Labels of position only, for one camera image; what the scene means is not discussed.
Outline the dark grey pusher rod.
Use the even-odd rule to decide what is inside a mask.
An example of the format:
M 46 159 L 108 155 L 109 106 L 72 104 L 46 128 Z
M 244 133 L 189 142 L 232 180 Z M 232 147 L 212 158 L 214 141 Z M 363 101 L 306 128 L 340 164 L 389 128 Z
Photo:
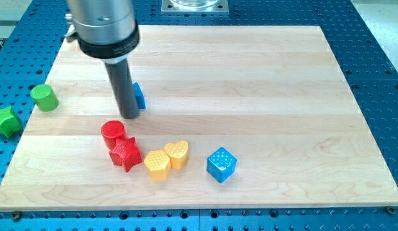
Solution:
M 121 117 L 135 119 L 138 116 L 138 105 L 127 59 L 105 62 L 105 68 Z

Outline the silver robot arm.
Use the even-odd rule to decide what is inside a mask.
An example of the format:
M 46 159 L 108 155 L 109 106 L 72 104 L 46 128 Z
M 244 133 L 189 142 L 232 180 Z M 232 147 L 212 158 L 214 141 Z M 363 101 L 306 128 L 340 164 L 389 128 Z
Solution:
M 138 105 L 127 61 L 139 43 L 132 1 L 68 0 L 67 4 L 81 51 L 105 64 L 121 117 L 136 118 Z

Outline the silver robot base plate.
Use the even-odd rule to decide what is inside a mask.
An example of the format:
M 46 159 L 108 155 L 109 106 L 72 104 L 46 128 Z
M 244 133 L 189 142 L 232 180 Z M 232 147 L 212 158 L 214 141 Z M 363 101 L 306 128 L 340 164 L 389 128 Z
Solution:
M 162 0 L 162 13 L 228 13 L 227 0 Z

